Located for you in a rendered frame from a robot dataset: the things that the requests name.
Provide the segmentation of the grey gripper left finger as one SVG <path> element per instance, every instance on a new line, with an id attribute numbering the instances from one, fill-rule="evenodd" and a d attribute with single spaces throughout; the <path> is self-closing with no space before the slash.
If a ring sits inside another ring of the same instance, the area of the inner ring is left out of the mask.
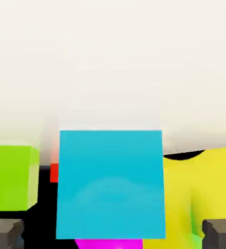
<path id="1" fill-rule="evenodd" d="M 0 249 L 24 249 L 21 219 L 0 219 Z"/>

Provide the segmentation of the large yellow box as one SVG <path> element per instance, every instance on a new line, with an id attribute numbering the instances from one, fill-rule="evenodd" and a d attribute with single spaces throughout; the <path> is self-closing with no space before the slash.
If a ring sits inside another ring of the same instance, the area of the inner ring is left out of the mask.
<path id="1" fill-rule="evenodd" d="M 166 238 L 143 249 L 202 249 L 202 222 L 226 219 L 226 148 L 164 156 Z"/>

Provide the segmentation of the small magenta cube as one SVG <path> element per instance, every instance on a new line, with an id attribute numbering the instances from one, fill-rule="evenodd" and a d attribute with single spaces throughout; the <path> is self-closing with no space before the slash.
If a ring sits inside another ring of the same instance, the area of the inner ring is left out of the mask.
<path id="1" fill-rule="evenodd" d="M 143 249 L 142 239 L 75 239 L 79 249 Z"/>

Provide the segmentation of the small green cube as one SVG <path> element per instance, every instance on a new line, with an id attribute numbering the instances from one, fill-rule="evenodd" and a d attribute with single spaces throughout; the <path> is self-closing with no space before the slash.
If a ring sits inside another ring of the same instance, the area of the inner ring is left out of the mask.
<path id="1" fill-rule="evenodd" d="M 0 145 L 0 212 L 26 211 L 37 203 L 39 151 Z"/>

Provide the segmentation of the small cyan cube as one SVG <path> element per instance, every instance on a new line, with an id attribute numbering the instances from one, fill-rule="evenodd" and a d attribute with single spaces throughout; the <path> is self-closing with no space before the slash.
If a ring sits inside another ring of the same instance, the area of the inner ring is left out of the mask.
<path id="1" fill-rule="evenodd" d="M 61 131 L 56 238 L 165 237 L 161 131 Z"/>

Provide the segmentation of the small red cube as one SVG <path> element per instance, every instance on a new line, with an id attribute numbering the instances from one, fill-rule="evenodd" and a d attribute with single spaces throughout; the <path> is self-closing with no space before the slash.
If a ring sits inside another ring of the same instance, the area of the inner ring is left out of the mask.
<path id="1" fill-rule="evenodd" d="M 58 183 L 58 163 L 51 163 L 50 182 L 51 183 Z"/>

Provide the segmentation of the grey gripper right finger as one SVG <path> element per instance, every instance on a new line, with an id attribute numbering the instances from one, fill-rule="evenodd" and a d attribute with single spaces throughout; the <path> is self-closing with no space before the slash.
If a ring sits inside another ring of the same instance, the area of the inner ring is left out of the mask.
<path id="1" fill-rule="evenodd" d="M 206 219 L 202 231 L 202 249 L 226 249 L 226 219 Z"/>

